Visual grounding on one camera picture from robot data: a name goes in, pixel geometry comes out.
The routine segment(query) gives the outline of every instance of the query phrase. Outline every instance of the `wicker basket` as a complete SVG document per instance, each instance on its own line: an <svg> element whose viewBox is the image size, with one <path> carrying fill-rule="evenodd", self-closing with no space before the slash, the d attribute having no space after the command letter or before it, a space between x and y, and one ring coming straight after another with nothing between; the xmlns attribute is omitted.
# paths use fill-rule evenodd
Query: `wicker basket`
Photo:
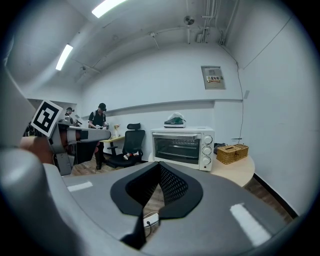
<svg viewBox="0 0 320 256"><path fill-rule="evenodd" d="M242 144L217 148L216 159L228 165L248 156L249 147Z"/></svg>

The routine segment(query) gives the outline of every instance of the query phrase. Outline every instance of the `black cap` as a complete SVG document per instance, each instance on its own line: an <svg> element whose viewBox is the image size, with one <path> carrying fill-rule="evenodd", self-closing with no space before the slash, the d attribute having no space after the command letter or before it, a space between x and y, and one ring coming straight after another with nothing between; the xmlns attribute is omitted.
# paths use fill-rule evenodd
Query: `black cap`
<svg viewBox="0 0 320 256"><path fill-rule="evenodd" d="M106 104L104 104L104 103L100 103L100 104L99 104L99 108L100 108L102 111L107 111L107 109L106 109Z"/></svg>

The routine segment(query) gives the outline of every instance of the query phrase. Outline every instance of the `black baseboard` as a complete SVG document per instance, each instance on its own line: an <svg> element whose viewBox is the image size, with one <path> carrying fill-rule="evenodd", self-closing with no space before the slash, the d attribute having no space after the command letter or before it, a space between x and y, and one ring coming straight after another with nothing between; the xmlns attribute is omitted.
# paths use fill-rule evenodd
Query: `black baseboard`
<svg viewBox="0 0 320 256"><path fill-rule="evenodd" d="M276 192L274 191L262 178L253 174L253 177L279 202L279 204L286 210L286 212L295 219L298 214L291 208L291 206Z"/></svg>

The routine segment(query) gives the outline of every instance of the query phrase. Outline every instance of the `chair headrest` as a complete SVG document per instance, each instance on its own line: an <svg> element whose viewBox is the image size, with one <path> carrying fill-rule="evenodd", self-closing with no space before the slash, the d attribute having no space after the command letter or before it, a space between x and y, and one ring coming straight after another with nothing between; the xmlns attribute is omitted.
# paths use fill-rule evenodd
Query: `chair headrest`
<svg viewBox="0 0 320 256"><path fill-rule="evenodd" d="M129 130L139 130L140 127L140 123L129 123L126 128Z"/></svg>

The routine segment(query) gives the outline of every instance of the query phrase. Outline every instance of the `cable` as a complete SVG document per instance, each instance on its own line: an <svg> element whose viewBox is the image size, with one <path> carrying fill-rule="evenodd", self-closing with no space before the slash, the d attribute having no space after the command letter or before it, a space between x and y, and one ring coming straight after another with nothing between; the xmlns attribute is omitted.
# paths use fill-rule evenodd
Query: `cable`
<svg viewBox="0 0 320 256"><path fill-rule="evenodd" d="M157 222L153 223L151 226L145 226L144 228L145 228L145 229L151 228L151 227L153 227L154 225L156 225L156 224L158 224L158 223L159 223L159 220L158 220Z"/></svg>
<svg viewBox="0 0 320 256"><path fill-rule="evenodd" d="M222 49L225 50L225 52L227 54L229 54L231 56L232 59L234 59L234 61L236 63L236 67L237 67L238 80L239 80L239 84L240 84L240 88L241 88L241 97L242 97L242 121L241 121L240 135L239 135L239 139L238 139L238 144L240 144L240 140L242 139L241 138L242 125L244 124L244 93L242 91L242 85L241 85L240 77L239 77L239 65L238 65L237 60L222 45L220 45L220 46L221 46Z"/></svg>
<svg viewBox="0 0 320 256"><path fill-rule="evenodd" d="M294 15L292 14L290 16L290 18L287 20L287 22L283 25L283 27L280 29L280 31L278 33L276 33L276 35L271 39L270 42L267 43L267 45L265 47L263 47L263 49L243 68L244 70L251 64L251 62L253 62L263 51L264 49L266 49L268 47L268 45L271 44L271 42L277 37L277 35L280 34L280 32L285 28L285 26L289 23L289 21L291 20L291 18L293 17Z"/></svg>
<svg viewBox="0 0 320 256"><path fill-rule="evenodd" d="M149 232L149 234L145 237L145 238L147 238L148 236L150 236L150 234L151 234L151 225L150 225L150 221L147 221L146 222L147 224L149 224L149 226L150 226L150 232Z"/></svg>
<svg viewBox="0 0 320 256"><path fill-rule="evenodd" d="M241 121L240 135L239 135L239 140L238 140L238 144L240 144L242 125L244 124L244 93L242 91L242 85L241 85L240 77L239 77L239 65L238 65L238 62L236 63L236 66L237 66L238 80L239 80L239 84L240 84L240 88L241 88L241 96L242 96L242 121Z"/></svg>
<svg viewBox="0 0 320 256"><path fill-rule="evenodd" d="M152 212L149 212L148 214L146 214L145 216L143 216L143 218L147 217L150 214L158 214L158 213L159 213L158 211L152 211Z"/></svg>

